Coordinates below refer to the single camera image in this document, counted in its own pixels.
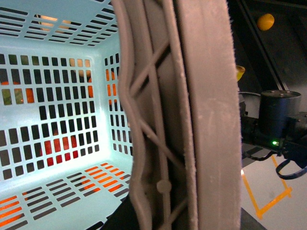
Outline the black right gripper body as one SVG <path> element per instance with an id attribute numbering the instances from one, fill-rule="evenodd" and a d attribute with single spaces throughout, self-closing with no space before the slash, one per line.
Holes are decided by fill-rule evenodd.
<path id="1" fill-rule="evenodd" d="M 301 169 L 307 166 L 306 145 L 285 141 L 282 150 L 282 155 L 285 159 L 294 161 Z"/>

